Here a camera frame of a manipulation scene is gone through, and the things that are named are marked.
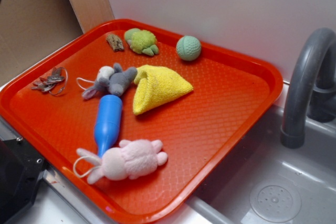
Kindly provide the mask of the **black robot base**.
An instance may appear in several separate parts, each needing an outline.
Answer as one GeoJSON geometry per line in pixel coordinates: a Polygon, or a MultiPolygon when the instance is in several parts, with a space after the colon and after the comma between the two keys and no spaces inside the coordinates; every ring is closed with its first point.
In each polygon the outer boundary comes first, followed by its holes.
{"type": "Polygon", "coordinates": [[[1,141],[1,223],[12,222],[34,205],[46,165],[26,139],[1,141]]]}

